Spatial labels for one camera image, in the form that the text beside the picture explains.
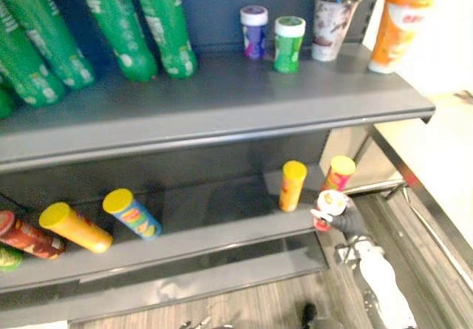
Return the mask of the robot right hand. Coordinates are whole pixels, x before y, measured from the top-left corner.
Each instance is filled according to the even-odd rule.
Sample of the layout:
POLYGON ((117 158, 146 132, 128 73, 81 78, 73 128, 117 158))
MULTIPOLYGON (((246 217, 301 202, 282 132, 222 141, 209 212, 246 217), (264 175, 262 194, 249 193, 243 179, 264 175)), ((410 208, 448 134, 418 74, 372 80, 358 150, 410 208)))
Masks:
POLYGON ((336 229, 344 235, 346 240, 357 236, 368 236, 370 232, 353 199, 344 195, 344 205, 345 208, 339 215, 331 215, 327 212, 322 212, 321 216, 317 214, 313 218, 314 227, 319 231, 336 229))

